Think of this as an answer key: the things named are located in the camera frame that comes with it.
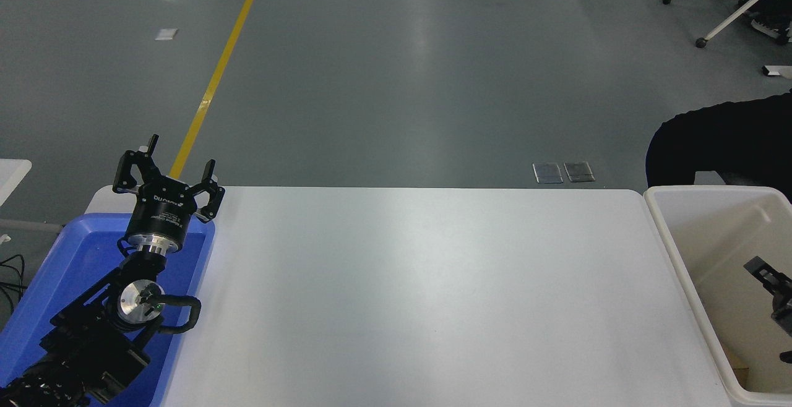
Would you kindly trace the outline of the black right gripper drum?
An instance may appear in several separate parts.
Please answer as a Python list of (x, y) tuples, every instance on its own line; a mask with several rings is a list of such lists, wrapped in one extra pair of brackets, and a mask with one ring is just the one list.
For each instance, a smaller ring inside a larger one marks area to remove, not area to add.
[(791, 336), (791, 297), (788, 294), (776, 294), (772, 300), (772, 320), (786, 334)]

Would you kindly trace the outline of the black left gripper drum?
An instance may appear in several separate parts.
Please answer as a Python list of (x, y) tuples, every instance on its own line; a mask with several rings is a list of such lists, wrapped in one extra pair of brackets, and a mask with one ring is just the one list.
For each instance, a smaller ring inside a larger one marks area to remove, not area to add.
[(145, 182), (136, 193), (136, 204), (126, 230), (128, 244), (144, 237), (159, 237), (184, 244), (192, 214), (196, 211), (190, 186), (170, 177)]

